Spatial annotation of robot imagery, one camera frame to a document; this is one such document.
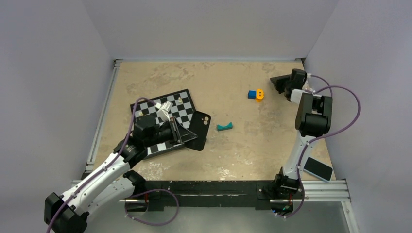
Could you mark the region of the black phone case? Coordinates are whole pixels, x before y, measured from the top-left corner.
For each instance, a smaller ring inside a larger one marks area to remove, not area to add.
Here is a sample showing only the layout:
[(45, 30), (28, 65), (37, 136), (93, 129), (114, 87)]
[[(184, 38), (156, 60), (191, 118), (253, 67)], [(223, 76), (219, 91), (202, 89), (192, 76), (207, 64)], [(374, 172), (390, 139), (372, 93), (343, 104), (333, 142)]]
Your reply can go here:
[(202, 151), (204, 149), (207, 134), (211, 122), (209, 114), (195, 111), (189, 125), (189, 131), (197, 135), (195, 139), (185, 142), (185, 146), (192, 150)]

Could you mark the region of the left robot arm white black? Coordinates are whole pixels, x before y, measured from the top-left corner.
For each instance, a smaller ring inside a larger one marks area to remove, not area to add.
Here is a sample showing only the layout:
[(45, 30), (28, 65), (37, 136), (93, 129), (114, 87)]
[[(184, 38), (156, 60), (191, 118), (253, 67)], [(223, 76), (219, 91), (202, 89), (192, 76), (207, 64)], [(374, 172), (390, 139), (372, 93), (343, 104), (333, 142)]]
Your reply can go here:
[(148, 201), (150, 193), (163, 192), (162, 188), (148, 188), (146, 180), (133, 167), (147, 157), (149, 147), (160, 143), (184, 144), (202, 151), (208, 128), (209, 121), (200, 112), (192, 115), (188, 128), (175, 117), (167, 118), (161, 125), (151, 115), (132, 120), (125, 139), (95, 171), (63, 194), (51, 193), (46, 197), (46, 231), (83, 233), (92, 215), (108, 203), (129, 197)]

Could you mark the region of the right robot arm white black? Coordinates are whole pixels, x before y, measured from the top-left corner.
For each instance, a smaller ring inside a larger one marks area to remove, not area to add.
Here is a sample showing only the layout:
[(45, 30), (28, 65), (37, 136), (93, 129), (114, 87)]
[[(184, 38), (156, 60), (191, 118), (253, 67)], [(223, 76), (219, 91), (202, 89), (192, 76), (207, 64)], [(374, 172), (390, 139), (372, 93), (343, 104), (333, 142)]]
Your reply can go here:
[(304, 70), (294, 68), (289, 75), (270, 78), (275, 89), (284, 94), (287, 101), (299, 104), (295, 118), (295, 144), (270, 187), (280, 198), (289, 197), (303, 189), (301, 175), (316, 144), (315, 139), (326, 135), (331, 127), (332, 97), (305, 91), (303, 86), (308, 77)]

